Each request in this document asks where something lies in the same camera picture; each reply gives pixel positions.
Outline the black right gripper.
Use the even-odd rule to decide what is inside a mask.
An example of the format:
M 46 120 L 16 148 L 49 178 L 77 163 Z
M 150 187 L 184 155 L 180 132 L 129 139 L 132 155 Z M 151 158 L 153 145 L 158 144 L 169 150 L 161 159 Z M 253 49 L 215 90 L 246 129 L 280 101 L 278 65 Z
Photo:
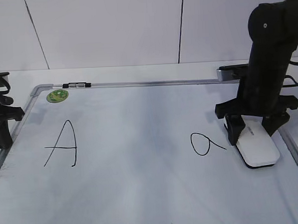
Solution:
M 228 139 L 236 145 L 246 124 L 241 117 L 260 116 L 262 126 L 272 136 L 281 126 L 290 120 L 287 109 L 298 108 L 298 98 L 294 95 L 281 95 L 281 89 L 275 86 L 250 88 L 246 82 L 240 82 L 236 98 L 216 104 L 216 116 L 225 120 Z

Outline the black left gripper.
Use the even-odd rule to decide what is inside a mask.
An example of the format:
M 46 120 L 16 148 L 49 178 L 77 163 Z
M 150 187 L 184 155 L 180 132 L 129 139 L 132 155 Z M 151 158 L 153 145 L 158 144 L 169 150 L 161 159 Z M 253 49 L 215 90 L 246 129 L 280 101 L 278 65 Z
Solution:
M 0 149 L 9 149 L 12 146 L 8 120 L 21 121 L 23 116 L 24 111 L 21 107 L 11 107 L 0 103 Z

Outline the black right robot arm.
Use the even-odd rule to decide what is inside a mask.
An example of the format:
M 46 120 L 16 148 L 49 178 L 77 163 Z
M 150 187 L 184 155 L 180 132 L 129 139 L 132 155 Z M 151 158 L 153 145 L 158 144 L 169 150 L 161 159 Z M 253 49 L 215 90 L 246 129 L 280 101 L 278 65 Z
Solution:
M 226 121 L 231 145 L 236 145 L 246 126 L 243 116 L 262 117 L 263 128 L 272 136 L 289 121 L 287 110 L 298 107 L 298 98 L 280 95 L 298 47 L 298 0 L 259 4 L 251 12 L 248 32 L 253 44 L 237 96 L 215 106 L 217 118 Z

